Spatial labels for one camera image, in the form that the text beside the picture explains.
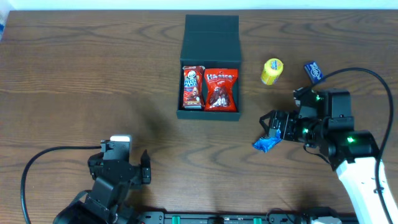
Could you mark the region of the blue Oreo cookie pack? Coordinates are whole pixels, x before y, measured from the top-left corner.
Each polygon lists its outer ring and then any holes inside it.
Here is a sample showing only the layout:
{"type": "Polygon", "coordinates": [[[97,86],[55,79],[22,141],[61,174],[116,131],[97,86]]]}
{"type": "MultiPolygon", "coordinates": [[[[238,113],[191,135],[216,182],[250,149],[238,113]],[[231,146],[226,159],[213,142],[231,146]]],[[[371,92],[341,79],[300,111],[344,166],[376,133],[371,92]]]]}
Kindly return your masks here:
{"type": "Polygon", "coordinates": [[[253,148],[264,153],[269,152],[275,145],[282,141],[280,137],[281,132],[277,130],[273,136],[261,136],[255,143],[252,144],[253,148]]]}

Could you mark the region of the red candy bag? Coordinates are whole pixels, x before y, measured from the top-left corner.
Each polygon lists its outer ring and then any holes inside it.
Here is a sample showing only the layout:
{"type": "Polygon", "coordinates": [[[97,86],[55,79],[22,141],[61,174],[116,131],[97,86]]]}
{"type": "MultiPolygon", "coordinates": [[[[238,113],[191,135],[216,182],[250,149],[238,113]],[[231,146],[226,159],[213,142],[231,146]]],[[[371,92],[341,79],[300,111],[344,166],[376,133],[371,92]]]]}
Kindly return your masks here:
{"type": "Polygon", "coordinates": [[[208,89],[205,111],[237,112],[233,100],[233,86],[238,76],[238,69],[209,68],[205,70],[205,82],[208,89]]]}

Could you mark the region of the Hello Panda biscuit box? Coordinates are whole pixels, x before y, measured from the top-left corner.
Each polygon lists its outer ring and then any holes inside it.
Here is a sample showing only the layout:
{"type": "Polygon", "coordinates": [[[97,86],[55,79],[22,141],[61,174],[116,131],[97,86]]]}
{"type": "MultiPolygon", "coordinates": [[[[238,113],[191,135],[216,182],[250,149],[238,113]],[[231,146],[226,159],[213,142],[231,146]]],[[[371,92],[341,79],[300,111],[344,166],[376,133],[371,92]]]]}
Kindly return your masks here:
{"type": "Polygon", "coordinates": [[[204,101],[202,96],[202,82],[204,66],[184,66],[183,68],[183,103],[186,110],[202,110],[204,101]]]}

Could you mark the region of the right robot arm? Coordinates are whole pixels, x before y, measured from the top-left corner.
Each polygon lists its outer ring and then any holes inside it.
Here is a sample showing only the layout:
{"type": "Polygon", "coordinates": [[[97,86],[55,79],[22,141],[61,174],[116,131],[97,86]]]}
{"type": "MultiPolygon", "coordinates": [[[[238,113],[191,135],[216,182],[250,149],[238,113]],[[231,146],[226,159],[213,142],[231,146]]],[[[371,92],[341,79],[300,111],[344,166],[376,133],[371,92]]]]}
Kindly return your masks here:
{"type": "Polygon", "coordinates": [[[259,120],[268,139],[319,148],[345,187],[360,223],[397,223],[381,150],[369,131],[357,131],[346,90],[294,91],[298,111],[272,110],[259,120]]]}

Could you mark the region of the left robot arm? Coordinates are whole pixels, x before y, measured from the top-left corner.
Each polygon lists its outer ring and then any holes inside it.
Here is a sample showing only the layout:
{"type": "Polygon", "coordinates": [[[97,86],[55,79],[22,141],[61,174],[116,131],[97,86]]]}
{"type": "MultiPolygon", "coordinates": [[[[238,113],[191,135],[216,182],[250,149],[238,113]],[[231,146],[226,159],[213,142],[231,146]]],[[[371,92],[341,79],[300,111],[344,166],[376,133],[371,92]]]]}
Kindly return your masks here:
{"type": "Polygon", "coordinates": [[[141,163],[132,165],[130,152],[130,141],[102,141],[100,152],[88,159],[92,189],[80,192],[53,222],[139,223],[140,215],[124,201],[130,190],[151,183],[150,157],[144,151],[141,163]]]}

